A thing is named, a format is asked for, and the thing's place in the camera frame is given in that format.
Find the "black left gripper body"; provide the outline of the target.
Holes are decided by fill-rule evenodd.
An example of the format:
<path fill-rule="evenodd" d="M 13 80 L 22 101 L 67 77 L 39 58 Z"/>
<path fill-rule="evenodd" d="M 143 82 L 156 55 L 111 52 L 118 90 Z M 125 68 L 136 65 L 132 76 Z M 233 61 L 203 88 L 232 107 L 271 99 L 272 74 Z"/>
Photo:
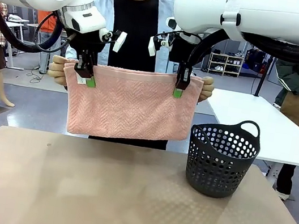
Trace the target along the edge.
<path fill-rule="evenodd" d="M 78 51 L 91 50 L 93 52 L 102 52 L 105 43 L 101 42 L 99 31 L 89 33 L 75 32 L 75 37 L 69 42 L 69 45 Z"/>

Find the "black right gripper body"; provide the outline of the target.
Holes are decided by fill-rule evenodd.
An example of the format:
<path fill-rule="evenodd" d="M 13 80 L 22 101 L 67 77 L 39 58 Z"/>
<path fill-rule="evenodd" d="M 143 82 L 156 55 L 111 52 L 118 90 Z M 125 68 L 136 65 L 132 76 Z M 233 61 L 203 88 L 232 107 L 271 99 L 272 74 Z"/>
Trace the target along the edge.
<path fill-rule="evenodd" d="M 187 61 L 193 49 L 202 41 L 198 35 L 176 32 L 172 40 L 169 61 L 180 63 Z"/>

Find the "person's right hand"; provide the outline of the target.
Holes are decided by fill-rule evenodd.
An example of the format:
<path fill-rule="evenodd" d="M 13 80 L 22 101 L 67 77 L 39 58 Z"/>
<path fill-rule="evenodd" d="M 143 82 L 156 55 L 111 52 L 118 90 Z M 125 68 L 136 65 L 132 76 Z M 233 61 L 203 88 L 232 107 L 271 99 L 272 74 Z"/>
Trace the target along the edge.
<path fill-rule="evenodd" d="M 74 64 L 75 62 L 75 60 L 68 60 L 65 57 L 55 55 L 53 57 L 52 63 L 49 64 L 48 75 L 54 78 L 56 84 L 66 87 L 67 83 L 64 72 L 65 64 Z"/>

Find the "person's left hand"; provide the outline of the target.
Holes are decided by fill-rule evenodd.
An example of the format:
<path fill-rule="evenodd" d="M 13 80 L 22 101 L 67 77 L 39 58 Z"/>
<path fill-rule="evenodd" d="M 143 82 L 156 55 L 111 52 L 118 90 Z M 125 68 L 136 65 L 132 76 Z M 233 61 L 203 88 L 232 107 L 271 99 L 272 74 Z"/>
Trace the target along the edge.
<path fill-rule="evenodd" d="M 203 87 L 202 90 L 200 92 L 200 96 L 198 99 L 198 103 L 207 100 L 208 98 L 211 97 L 212 92 L 214 90 L 214 80 L 212 77 L 203 77 L 202 78 L 203 81 Z"/>

